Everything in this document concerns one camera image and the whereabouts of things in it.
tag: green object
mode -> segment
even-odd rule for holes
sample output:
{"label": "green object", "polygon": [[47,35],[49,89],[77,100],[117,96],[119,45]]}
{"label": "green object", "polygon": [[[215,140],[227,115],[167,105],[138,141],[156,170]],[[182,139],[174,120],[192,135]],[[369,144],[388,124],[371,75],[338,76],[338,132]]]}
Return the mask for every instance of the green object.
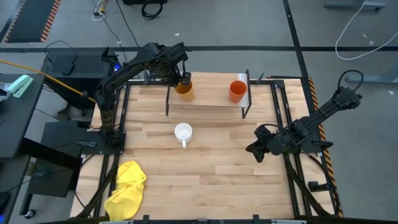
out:
{"label": "green object", "polygon": [[10,86],[8,86],[7,91],[9,93],[13,93],[13,96],[15,98],[20,98],[32,82],[32,77],[28,75],[23,75],[15,80]]}

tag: gray floor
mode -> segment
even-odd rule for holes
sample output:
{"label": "gray floor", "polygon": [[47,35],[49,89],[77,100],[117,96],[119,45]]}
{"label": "gray floor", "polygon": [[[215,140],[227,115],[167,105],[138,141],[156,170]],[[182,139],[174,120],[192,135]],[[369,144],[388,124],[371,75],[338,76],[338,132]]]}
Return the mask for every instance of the gray floor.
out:
{"label": "gray floor", "polygon": [[[379,13],[360,14],[342,38],[341,46],[380,45],[398,28],[398,1],[383,1],[387,8]],[[352,11],[326,10],[321,0],[290,0],[290,7],[301,46],[334,46]],[[13,12],[16,0],[0,2],[0,27]],[[122,5],[126,19],[140,44],[158,41],[188,45],[271,45],[293,46],[282,1],[279,0],[169,0],[158,19],[145,21],[141,13]],[[117,47],[117,40],[103,22],[91,20],[90,0],[62,1],[45,43],[7,44],[2,47],[45,47],[55,40],[73,47]],[[117,5],[110,0],[106,20],[123,46],[134,47]],[[398,39],[391,45],[398,45]],[[342,52],[346,57],[362,52]],[[365,75],[379,75],[397,65],[398,52],[377,52],[353,61],[342,61],[333,52],[304,52],[308,74],[314,79],[320,103],[329,99],[337,79],[347,69]],[[128,52],[132,58],[135,53]],[[191,71],[241,72],[250,69],[256,77],[266,75],[301,76],[295,52],[192,52],[187,68]],[[0,58],[40,68],[43,53],[0,54]],[[26,73],[0,64],[1,73]],[[324,123],[326,136],[335,145],[330,149],[336,182],[346,217],[398,220],[396,191],[398,152],[396,138],[398,86],[363,85],[360,107],[336,114]],[[37,107],[55,114],[65,102],[43,91]],[[34,113],[27,137],[39,141],[44,124],[55,121],[41,112]],[[24,220],[15,213],[11,223],[40,223],[66,219],[72,195],[67,198],[35,197],[32,208],[38,214]]]}

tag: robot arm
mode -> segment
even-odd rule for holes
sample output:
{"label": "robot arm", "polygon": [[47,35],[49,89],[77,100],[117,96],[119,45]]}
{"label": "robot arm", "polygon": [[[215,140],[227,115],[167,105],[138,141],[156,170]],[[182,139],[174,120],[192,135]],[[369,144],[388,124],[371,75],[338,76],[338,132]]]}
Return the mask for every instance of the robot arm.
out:
{"label": "robot arm", "polygon": [[[260,125],[254,132],[257,141],[249,145],[246,150],[254,154],[258,162],[262,162],[264,154],[296,153],[304,151],[301,145],[309,138],[315,128],[337,111],[354,109],[359,106],[361,95],[354,90],[339,86],[332,98],[311,116],[304,116],[293,121],[287,127],[280,127],[276,133],[271,133],[266,125]],[[322,141],[318,144],[330,147],[333,143]]]}
{"label": "robot arm", "polygon": [[137,56],[120,70],[101,80],[94,93],[94,98],[101,113],[102,127],[99,132],[106,145],[117,147],[119,144],[120,133],[114,130],[113,121],[113,114],[116,110],[115,90],[144,70],[156,73],[164,85],[189,84],[191,74],[185,72],[185,66],[183,66],[183,73],[180,74],[177,67],[179,62],[184,63],[188,60],[186,51],[189,50],[183,43],[172,47],[148,43],[140,48]]}

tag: orange cup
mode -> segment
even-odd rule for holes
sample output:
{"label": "orange cup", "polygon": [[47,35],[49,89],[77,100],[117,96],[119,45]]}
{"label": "orange cup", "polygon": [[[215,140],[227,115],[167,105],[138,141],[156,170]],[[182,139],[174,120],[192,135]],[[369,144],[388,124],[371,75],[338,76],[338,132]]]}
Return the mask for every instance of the orange cup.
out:
{"label": "orange cup", "polygon": [[178,83],[178,85],[174,87],[174,90],[180,95],[181,99],[185,101],[191,101],[194,98],[193,85],[191,81],[189,82],[189,85]]}
{"label": "orange cup", "polygon": [[239,80],[233,81],[229,86],[229,100],[232,103],[239,103],[247,90],[248,87],[244,82]]}

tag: yellow cloth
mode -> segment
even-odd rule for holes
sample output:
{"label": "yellow cloth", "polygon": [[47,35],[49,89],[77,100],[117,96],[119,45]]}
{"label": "yellow cloth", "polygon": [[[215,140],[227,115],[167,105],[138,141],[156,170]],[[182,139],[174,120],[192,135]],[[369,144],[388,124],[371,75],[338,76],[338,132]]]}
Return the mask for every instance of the yellow cloth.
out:
{"label": "yellow cloth", "polygon": [[116,177],[117,189],[106,199],[104,208],[111,221],[132,218],[142,202],[144,182],[147,179],[136,161],[119,165]]}

